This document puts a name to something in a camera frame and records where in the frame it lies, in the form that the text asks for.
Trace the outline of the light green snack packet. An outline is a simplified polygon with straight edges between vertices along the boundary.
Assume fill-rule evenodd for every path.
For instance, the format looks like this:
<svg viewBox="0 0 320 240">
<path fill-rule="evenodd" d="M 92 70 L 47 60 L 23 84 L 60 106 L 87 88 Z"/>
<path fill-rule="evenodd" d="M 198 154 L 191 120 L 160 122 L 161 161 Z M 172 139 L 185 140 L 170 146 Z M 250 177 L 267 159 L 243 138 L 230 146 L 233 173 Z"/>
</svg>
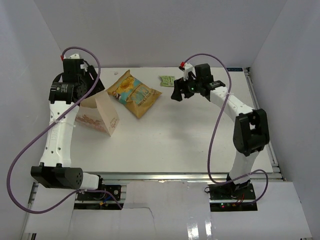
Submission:
<svg viewBox="0 0 320 240">
<path fill-rule="evenodd" d="M 174 76 L 170 75 L 160 75 L 159 78 L 161 87 L 173 87 L 174 81 L 176 80 Z"/>
</svg>

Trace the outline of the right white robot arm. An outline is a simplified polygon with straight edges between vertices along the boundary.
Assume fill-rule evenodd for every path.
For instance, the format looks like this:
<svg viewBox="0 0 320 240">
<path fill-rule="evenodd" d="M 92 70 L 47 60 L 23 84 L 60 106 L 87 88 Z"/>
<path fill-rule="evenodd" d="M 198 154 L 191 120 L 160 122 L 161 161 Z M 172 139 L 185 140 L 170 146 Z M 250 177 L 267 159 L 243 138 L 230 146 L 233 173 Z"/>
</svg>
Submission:
<svg viewBox="0 0 320 240">
<path fill-rule="evenodd" d="M 222 81 L 214 80 L 209 64 L 192 66 L 182 62 L 179 69 L 183 71 L 183 77 L 174 81 L 172 100 L 180 102 L 200 94 L 218 106 L 220 112 L 234 123 L 232 141 L 236 154 L 226 178 L 225 192 L 229 198 L 236 200 L 249 186 L 253 164 L 270 141 L 267 113 L 261 108 L 246 105 L 232 95 Z"/>
</svg>

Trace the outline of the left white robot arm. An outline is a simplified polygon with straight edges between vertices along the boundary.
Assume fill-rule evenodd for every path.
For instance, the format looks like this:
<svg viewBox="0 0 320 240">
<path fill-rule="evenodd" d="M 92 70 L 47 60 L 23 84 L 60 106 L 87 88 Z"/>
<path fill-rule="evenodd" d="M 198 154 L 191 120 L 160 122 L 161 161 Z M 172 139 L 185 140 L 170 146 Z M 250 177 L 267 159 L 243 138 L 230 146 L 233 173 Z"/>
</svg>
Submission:
<svg viewBox="0 0 320 240">
<path fill-rule="evenodd" d="M 46 188 L 88 190 L 99 200 L 106 187 L 100 177 L 71 166 L 71 141 L 81 97 L 90 97 L 105 89 L 92 65 L 73 54 L 62 61 L 63 72 L 55 77 L 49 93 L 50 123 L 43 155 L 38 166 L 30 170 L 31 176 Z"/>
</svg>

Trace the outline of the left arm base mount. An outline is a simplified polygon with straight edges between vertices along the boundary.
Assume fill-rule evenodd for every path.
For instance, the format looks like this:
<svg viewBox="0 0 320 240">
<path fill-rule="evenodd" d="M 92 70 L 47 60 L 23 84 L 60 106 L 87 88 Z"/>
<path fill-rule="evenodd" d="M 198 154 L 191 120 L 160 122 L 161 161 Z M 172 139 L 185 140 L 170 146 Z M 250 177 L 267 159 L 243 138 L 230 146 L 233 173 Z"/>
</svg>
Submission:
<svg viewBox="0 0 320 240">
<path fill-rule="evenodd" d="M 76 195 L 76 203 L 79 204 L 98 204 L 105 206 L 108 202 L 116 204 L 115 198 L 118 202 L 121 200 L 122 186 L 119 184 L 101 184 L 98 188 L 99 192 L 78 193 Z"/>
</svg>

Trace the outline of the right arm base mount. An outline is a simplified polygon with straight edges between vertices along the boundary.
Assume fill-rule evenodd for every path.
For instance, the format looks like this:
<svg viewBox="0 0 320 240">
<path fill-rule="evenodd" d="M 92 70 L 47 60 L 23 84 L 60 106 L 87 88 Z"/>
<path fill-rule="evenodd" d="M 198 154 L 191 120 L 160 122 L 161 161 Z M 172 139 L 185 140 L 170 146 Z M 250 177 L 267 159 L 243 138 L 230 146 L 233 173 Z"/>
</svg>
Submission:
<svg viewBox="0 0 320 240">
<path fill-rule="evenodd" d="M 256 199 L 253 184 L 248 187 L 232 192 L 227 185 L 216 186 L 210 184 L 204 188 L 209 195 L 210 211 L 212 213 L 222 212 L 256 212 L 257 203 L 251 203 Z"/>
</svg>

